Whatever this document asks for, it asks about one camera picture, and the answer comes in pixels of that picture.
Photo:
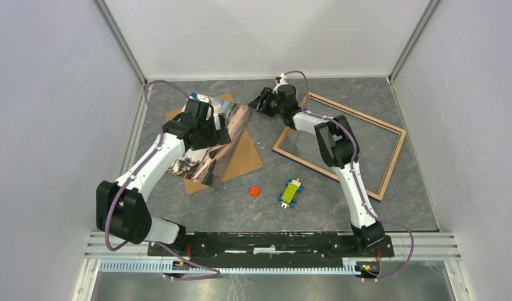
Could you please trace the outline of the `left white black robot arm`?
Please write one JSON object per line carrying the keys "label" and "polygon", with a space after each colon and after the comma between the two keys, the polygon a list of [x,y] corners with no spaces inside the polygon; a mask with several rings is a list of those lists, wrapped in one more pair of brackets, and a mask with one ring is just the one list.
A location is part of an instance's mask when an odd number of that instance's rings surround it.
{"label": "left white black robot arm", "polygon": [[147,199],[164,173],[188,151],[230,143],[225,110],[205,99],[188,98],[183,110],[159,128],[147,152],[116,180],[96,190],[97,228],[105,245],[116,251],[128,243],[162,242],[171,255],[182,254],[187,239],[180,225],[153,218]]}

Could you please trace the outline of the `brown cardboard backing board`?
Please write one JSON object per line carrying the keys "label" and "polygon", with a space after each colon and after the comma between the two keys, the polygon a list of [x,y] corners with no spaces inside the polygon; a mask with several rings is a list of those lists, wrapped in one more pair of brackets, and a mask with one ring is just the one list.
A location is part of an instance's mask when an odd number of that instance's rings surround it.
{"label": "brown cardboard backing board", "polygon": [[[231,93],[219,95],[217,98],[228,102],[235,102]],[[181,109],[178,108],[170,112],[166,112],[166,120],[173,118],[180,110]],[[257,169],[263,168],[263,166],[264,165],[257,148],[252,141],[248,129],[245,128],[238,139],[237,146],[233,151],[232,158],[230,159],[225,174],[221,179],[221,183],[227,182],[244,174],[248,174],[252,171],[256,171]],[[188,195],[210,188],[209,186],[185,178],[183,178],[183,182]]]}

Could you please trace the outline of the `beach landscape photo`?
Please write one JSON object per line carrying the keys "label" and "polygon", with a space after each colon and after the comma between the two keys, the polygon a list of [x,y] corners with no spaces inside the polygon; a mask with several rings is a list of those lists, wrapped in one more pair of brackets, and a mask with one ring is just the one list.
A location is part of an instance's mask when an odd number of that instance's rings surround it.
{"label": "beach landscape photo", "polygon": [[182,139],[186,149],[167,172],[206,186],[218,185],[251,114],[246,105],[193,92],[163,125],[163,131]]}

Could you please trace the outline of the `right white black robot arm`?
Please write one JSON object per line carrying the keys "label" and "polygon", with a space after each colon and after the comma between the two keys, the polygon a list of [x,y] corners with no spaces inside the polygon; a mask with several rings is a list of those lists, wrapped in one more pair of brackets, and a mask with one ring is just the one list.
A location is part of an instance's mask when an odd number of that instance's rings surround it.
{"label": "right white black robot arm", "polygon": [[321,158],[338,177],[349,205],[354,251],[361,256],[375,251],[385,230],[363,184],[359,144],[346,117],[328,117],[305,109],[297,101],[295,86],[289,84],[265,87],[248,106],[269,117],[279,115],[286,127],[316,137]]}

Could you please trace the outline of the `wooden picture frame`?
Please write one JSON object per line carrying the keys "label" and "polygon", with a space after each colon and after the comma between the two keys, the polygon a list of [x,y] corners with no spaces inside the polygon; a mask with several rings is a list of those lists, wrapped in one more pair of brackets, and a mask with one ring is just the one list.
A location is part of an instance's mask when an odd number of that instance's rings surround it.
{"label": "wooden picture frame", "polygon": [[[360,175],[370,198],[382,201],[407,131],[328,98],[310,94],[307,108],[320,115],[344,115],[360,147]],[[286,127],[272,150],[328,179],[337,175],[322,160],[316,138]]]}

